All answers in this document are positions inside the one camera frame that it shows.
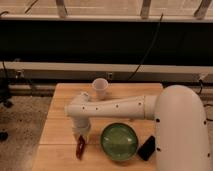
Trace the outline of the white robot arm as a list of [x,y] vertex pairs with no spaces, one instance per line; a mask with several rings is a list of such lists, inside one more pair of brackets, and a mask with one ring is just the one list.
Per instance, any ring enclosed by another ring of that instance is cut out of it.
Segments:
[[96,102],[81,92],[65,112],[79,135],[90,131],[94,117],[151,119],[155,122],[156,171],[213,171],[205,108],[186,86],[172,85],[158,95]]

